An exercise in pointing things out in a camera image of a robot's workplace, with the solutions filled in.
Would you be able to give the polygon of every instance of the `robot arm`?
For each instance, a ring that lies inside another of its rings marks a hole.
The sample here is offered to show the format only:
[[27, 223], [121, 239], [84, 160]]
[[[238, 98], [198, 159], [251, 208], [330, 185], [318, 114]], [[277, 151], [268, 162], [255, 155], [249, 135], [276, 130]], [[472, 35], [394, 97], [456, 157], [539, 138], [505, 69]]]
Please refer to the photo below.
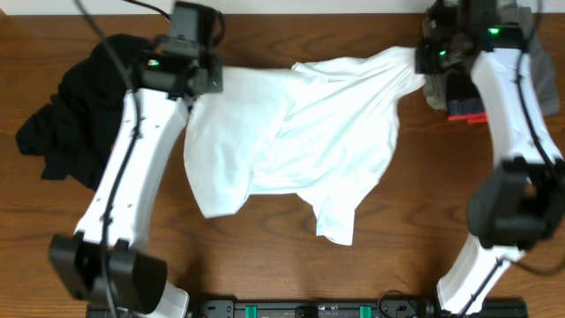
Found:
[[[471, 234], [453, 268], [437, 285], [441, 309], [474, 314], [496, 282], [524, 251], [553, 235], [564, 209], [562, 193], [548, 180], [546, 161], [535, 147], [520, 94], [543, 151], [561, 170], [562, 157], [546, 129], [532, 85], [530, 57], [519, 65], [522, 31], [500, 24], [496, 1], [463, 0], [459, 7], [439, 0], [428, 12], [428, 38], [418, 48], [417, 68], [443, 74], [467, 72], [485, 108], [493, 142], [494, 170], [471, 196]], [[450, 17], [457, 16], [457, 21]]]
[[[163, 53], [143, 51], [134, 61], [130, 71], [139, 89], [125, 96], [117, 141], [98, 191], [74, 236], [56, 235], [49, 247], [51, 263], [74, 298], [106, 304], [109, 287], [114, 305], [137, 316], [185, 318], [188, 294], [167, 282], [164, 261], [143, 252], [154, 198], [192, 103], [200, 95], [222, 91], [221, 62], [214, 53], [222, 34], [213, 36], [218, 18], [221, 14], [212, 8], [177, 2], [169, 36], [158, 38]], [[135, 126], [140, 134], [132, 143]], [[131, 144], [131, 159], [118, 178]], [[115, 199], [107, 212], [115, 186]], [[104, 245], [107, 213], [108, 244]], [[102, 260], [107, 260], [108, 279]]]
[[[480, 93], [488, 116], [493, 141], [494, 167], [515, 158], [523, 158], [530, 164], [544, 163], [534, 147], [524, 114], [518, 106], [520, 101], [515, 77], [519, 54], [518, 49], [483, 51], [471, 71], [472, 82]], [[551, 140], [539, 109], [531, 82], [530, 58], [527, 55], [522, 62], [520, 73], [523, 76], [522, 86], [526, 105], [541, 144], [551, 158], [561, 159], [561, 153]], [[471, 200], [470, 204], [482, 204], [480, 199], [477, 200], [476, 202]], [[481, 216], [473, 215], [474, 210], [480, 212], [482, 208], [469, 208], [469, 217], [480, 218]], [[466, 314], [479, 312], [486, 295], [510, 267], [510, 263], [505, 261], [497, 268], [497, 262], [503, 259], [519, 261], [523, 256], [524, 251], [518, 246], [493, 246], [486, 249], [481, 245], [478, 237], [470, 234], [453, 268], [437, 285], [441, 307], [451, 313], [461, 313], [473, 295], [476, 299]], [[486, 286], [476, 294], [489, 275], [492, 277], [488, 279]]]

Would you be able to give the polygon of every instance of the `wooden table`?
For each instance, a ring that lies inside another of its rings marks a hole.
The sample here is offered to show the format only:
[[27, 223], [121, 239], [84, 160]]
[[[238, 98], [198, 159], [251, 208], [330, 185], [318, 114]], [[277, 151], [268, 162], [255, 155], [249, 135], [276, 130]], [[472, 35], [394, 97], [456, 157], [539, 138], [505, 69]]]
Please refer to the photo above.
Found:
[[[565, 98], [565, 24], [547, 15], [540, 38]], [[158, 16], [98, 18], [108, 34], [166, 33]], [[414, 46], [422, 15], [228, 16], [225, 63], [290, 67], [297, 61], [369, 57]], [[7, 17], [0, 22], [0, 316], [81, 317], [47, 258], [54, 233], [72, 234], [93, 193], [72, 178], [40, 180], [43, 158], [20, 155], [15, 133], [55, 93], [64, 72], [97, 40], [80, 17]], [[431, 294], [467, 236], [465, 202], [492, 168], [486, 125], [450, 123], [421, 91], [402, 99], [395, 157], [357, 211], [353, 246], [315, 233], [295, 195], [254, 196], [233, 217], [205, 220], [192, 197], [180, 138], [154, 206], [149, 252], [192, 296], [239, 299], [375, 299], [388, 289]], [[547, 119], [565, 150], [565, 115]], [[526, 260], [550, 266], [565, 253], [565, 229]], [[560, 317], [565, 275], [511, 269], [493, 295], [523, 296], [534, 317]]]

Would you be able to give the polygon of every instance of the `black cloth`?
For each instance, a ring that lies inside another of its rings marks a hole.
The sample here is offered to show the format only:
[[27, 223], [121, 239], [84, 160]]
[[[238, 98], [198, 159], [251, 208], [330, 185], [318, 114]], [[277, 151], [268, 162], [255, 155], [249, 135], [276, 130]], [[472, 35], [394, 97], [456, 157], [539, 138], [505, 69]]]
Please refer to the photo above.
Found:
[[[124, 64], [144, 48], [146, 39], [118, 34], [108, 38]], [[44, 155], [41, 178], [67, 175], [96, 190], [117, 137], [124, 108], [125, 84], [101, 44], [73, 66], [51, 103], [31, 116], [16, 134], [23, 155]]]

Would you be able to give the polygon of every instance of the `gray cloth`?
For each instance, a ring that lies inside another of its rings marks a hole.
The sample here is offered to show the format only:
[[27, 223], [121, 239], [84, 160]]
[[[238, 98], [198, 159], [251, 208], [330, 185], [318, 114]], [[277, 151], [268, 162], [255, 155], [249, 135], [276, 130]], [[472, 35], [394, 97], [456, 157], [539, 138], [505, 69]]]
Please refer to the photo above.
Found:
[[[517, 22], [528, 36], [533, 25], [531, 9], [518, 7], [516, 1], [503, 6], [499, 13], [503, 22]], [[553, 115], [559, 112], [559, 94], [555, 85], [555, 67], [551, 57], [543, 50], [537, 35], [531, 41], [531, 79], [538, 96], [539, 107], [542, 113]], [[428, 104], [436, 110], [446, 109], [446, 76], [426, 75], [424, 94]]]

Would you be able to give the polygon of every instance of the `black cable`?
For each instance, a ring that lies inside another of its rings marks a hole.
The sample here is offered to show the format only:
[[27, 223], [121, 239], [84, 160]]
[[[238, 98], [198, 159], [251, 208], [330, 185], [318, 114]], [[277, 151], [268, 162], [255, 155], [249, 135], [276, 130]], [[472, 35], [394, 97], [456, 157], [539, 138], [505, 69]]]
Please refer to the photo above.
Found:
[[491, 279], [493, 279], [494, 273], [496, 273], [496, 271], [502, 266], [505, 260], [507, 259], [500, 259], [500, 260], [496, 259], [496, 263], [494, 264], [493, 269], [491, 269], [491, 271], [488, 273], [488, 276], [486, 276], [486, 278], [480, 284], [477, 291], [471, 295], [471, 298], [469, 299], [469, 301], [467, 301], [467, 304], [465, 304], [463, 311], [461, 311], [461, 313], [459, 313], [459, 315], [456, 318], [463, 318], [467, 315], [469, 308], [471, 308], [475, 300], [477, 300], [477, 297], [480, 295], [480, 293], [483, 292], [488, 282], [490, 282]]
[[151, 4], [144, 4], [144, 3], [136, 1], [136, 0], [124, 0], [124, 1], [126, 1], [127, 3], [130, 3], [130, 4], [136, 4], [136, 5], [142, 6], [144, 8], [155, 10], [155, 11], [161, 13], [161, 15], [163, 17], [165, 17], [165, 19], [170, 23], [170, 15], [167, 12], [165, 12], [165, 11], [163, 11], [163, 10], [161, 10], [161, 9], [151, 5]]
[[524, 59], [524, 55], [529, 51], [531, 41], [536, 36], [536, 32], [538, 31], [539, 26], [541, 25], [541, 21], [542, 21], [542, 13], [541, 12], [542, 11], [543, 11], [543, 1], [538, 0], [538, 15], [536, 16], [536, 20], [534, 22], [533, 27], [531, 28], [531, 31], [530, 31], [530, 34], [528, 35], [528, 38], [524, 41], [524, 43], [522, 45], [520, 55], [518, 56], [518, 60], [516, 62], [516, 85], [518, 87], [518, 95], [520, 96], [520, 104], [522, 106], [522, 112], [524, 113], [524, 117], [526, 119], [528, 129], [530, 130], [530, 135], [531, 135], [531, 138], [533, 139], [533, 144], [536, 147], [536, 149], [538, 150], [539, 155], [541, 155], [541, 157], [542, 157], [544, 163], [546, 164], [547, 168], [549, 169], [551, 177], [554, 179], [554, 181], [557, 183], [557, 186], [561, 190], [562, 185], [561, 185], [561, 180], [559, 178], [559, 175], [557, 174], [557, 171], [555, 171], [555, 167], [554, 167], [553, 162], [551, 161], [551, 159], [547, 155], [546, 151], [542, 148], [541, 143], [539, 142], [539, 137], [536, 134], [535, 127], [533, 126], [533, 123], [532, 123], [531, 118], [530, 118], [530, 113], [528, 112], [528, 109], [526, 107], [526, 103], [525, 103], [525, 100], [524, 100], [524, 92], [523, 92], [523, 89], [522, 89], [522, 79], [523, 79], [523, 77], [520, 74], [520, 69], [521, 69], [521, 66], [522, 66], [522, 60]]
[[223, 36], [226, 35], [226, 21], [223, 19], [223, 14], [219, 11], [217, 11], [218, 13], [218, 20], [220, 21], [220, 27], [222, 28], [222, 31], [220, 31], [220, 34], [218, 34], [218, 36], [216, 36], [214, 38], [213, 41], [213, 46], [216, 47], [218, 46], [218, 44], [220, 44], [220, 42], [223, 40]]
[[[389, 314], [387, 314], [384, 310], [382, 310], [382, 308], [380, 308], [380, 303], [382, 302], [382, 299], [383, 299], [385, 296], [387, 296], [388, 294], [390, 294], [391, 292], [395, 292], [395, 293], [404, 295], [403, 292], [398, 291], [398, 290], [388, 290], [388, 291], [385, 291], [385, 293], [383, 293], [383, 294], [379, 297], [379, 300], [377, 300], [377, 310], [380, 311], [380, 313], [381, 313], [382, 315], [384, 315], [385, 317], [387, 317], [387, 318], [393, 318], [393, 317], [391, 317], [391, 316], [390, 316]], [[411, 302], [410, 300], [408, 300], [408, 299], [407, 299], [406, 301], [408, 301], [408, 304], [410, 304], [410, 307], [412, 307], [412, 309], [414, 309], [414, 312], [415, 312], [414, 315], [412, 315], [412, 316], [410, 316], [410, 317], [407, 317], [407, 318], [414, 318], [414, 317], [417, 317], [417, 316], [418, 316], [418, 310], [416, 309], [416, 307], [414, 306], [414, 304], [412, 304], [412, 302]]]
[[130, 145], [127, 148], [124, 160], [122, 161], [119, 171], [117, 172], [116, 179], [114, 180], [114, 184], [112, 185], [112, 189], [110, 190], [109, 193], [106, 210], [104, 211], [104, 214], [102, 216], [102, 239], [100, 241], [100, 247], [101, 247], [100, 259], [101, 259], [101, 267], [102, 267], [102, 278], [104, 280], [104, 283], [106, 284], [105, 286], [106, 298], [108, 300], [108, 306], [110, 312], [112, 314], [112, 317], [117, 318], [117, 310], [112, 296], [111, 283], [109, 280], [109, 271], [108, 271], [108, 258], [109, 258], [108, 257], [108, 228], [110, 224], [110, 212], [114, 206], [114, 198], [116, 197], [117, 188], [120, 184], [122, 176], [124, 175], [125, 167], [127, 166], [127, 163], [130, 160], [130, 157], [132, 156], [133, 147], [135, 146], [135, 143], [139, 137], [139, 122], [140, 122], [141, 111], [139, 107], [138, 96], [136, 95], [136, 91], [134, 89], [132, 79], [128, 75], [128, 72], [125, 70], [125, 66], [122, 64], [122, 61], [120, 60], [119, 56], [108, 42], [108, 39], [106, 38], [104, 32], [100, 29], [94, 18], [87, 12], [87, 10], [82, 5], [80, 0], [74, 0], [74, 2], [79, 8], [80, 12], [82, 13], [84, 19], [87, 21], [88, 25], [92, 27], [94, 32], [100, 38], [102, 46], [104, 47], [110, 58], [112, 59], [112, 63], [114, 63], [114, 66], [117, 68], [120, 77], [124, 81], [125, 87], [132, 92], [133, 103], [135, 106], [135, 126], [133, 127], [132, 140], [130, 141]]
[[[560, 192], [563, 193], [564, 192], [564, 186], [563, 186], [563, 183], [561, 181], [561, 178], [559, 177], [559, 174], [555, 170], [554, 163], [552, 162], [552, 160], [547, 155], [546, 151], [541, 146], [541, 143], [539, 142], [539, 137], [536, 134], [535, 127], [533, 126], [533, 123], [531, 121], [530, 113], [528, 112], [528, 109], [526, 107], [526, 103], [525, 103], [525, 100], [524, 100], [524, 92], [523, 92], [523, 89], [522, 89], [522, 79], [523, 79], [523, 77], [520, 74], [520, 67], [522, 66], [522, 60], [524, 58], [524, 55], [529, 51], [531, 41], [533, 41], [533, 38], [536, 36], [536, 33], [539, 30], [539, 26], [541, 26], [541, 22], [542, 22], [542, 19], [543, 19], [542, 18], [542, 16], [543, 16], [542, 12], [543, 12], [543, 1], [538, 0], [538, 14], [536, 16], [534, 25], [531, 28], [530, 34], [528, 34], [528, 38], [525, 39], [525, 41], [523, 43], [523, 46], [522, 46], [521, 52], [520, 52], [520, 56], [518, 57], [518, 60], [516, 62], [516, 85], [518, 87], [518, 95], [520, 96], [520, 104], [522, 106], [522, 112], [524, 113], [524, 117], [526, 119], [528, 129], [530, 130], [531, 138], [533, 139], [533, 144], [536, 147], [536, 149], [538, 150], [539, 155], [541, 155], [546, 167], [549, 170], [549, 174], [550, 174], [551, 178], [554, 180], [555, 184], [557, 185], [557, 188], [560, 190]], [[508, 261], [512, 262], [512, 264], [516, 265], [518, 268], [523, 269], [523, 270], [525, 270], [525, 271], [527, 271], [527, 272], [529, 272], [533, 275], [536, 275], [536, 276], [555, 276], [555, 275], [561, 273], [565, 269], [565, 257], [563, 258], [561, 263], [553, 269], [535, 269], [535, 268], [533, 268], [529, 265], [522, 264], [521, 262], [518, 262], [518, 261], [512, 261], [512, 260], [508, 260]]]

